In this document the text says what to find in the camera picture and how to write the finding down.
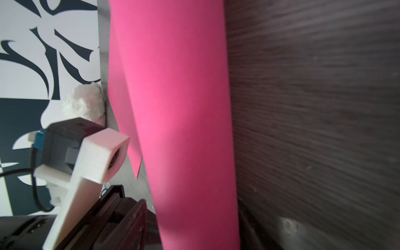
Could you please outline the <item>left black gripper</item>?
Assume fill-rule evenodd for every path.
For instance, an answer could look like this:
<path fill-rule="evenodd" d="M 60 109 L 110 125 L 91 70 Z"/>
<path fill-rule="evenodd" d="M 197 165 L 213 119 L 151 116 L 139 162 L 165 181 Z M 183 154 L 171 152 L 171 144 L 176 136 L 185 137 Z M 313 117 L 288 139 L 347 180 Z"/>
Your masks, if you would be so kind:
<path fill-rule="evenodd" d="M 156 216 L 146 200 L 112 185 L 59 243 L 58 250 L 161 250 Z"/>

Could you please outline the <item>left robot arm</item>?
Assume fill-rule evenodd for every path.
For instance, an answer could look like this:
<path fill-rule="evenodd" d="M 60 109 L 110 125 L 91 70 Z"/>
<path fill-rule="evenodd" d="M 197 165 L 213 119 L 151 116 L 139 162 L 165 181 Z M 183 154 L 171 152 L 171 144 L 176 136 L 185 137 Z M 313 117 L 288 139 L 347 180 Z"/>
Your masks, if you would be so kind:
<path fill-rule="evenodd" d="M 2 250 L 42 250 L 55 215 L 1 217 Z M 58 250 L 161 250 L 156 216 L 146 201 L 113 185 L 56 246 Z"/>

